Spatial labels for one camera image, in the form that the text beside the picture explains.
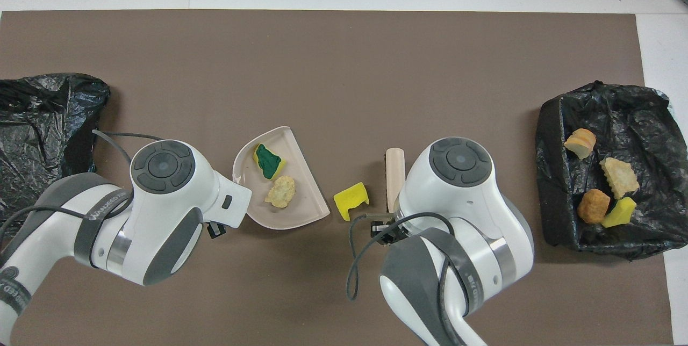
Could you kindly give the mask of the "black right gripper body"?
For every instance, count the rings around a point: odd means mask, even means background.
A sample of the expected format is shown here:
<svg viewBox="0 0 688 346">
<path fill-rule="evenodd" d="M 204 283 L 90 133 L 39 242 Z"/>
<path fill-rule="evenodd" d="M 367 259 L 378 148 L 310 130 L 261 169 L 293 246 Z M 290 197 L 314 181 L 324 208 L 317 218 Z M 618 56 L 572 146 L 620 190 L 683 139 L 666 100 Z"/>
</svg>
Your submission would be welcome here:
<svg viewBox="0 0 688 346">
<path fill-rule="evenodd" d="M 372 219 L 369 224 L 369 235 L 372 239 L 377 238 L 377 243 L 386 246 L 402 239 L 402 231 L 398 227 L 390 229 L 390 231 L 385 234 L 381 234 L 396 222 L 394 214 L 370 214 L 369 218 Z"/>
</svg>

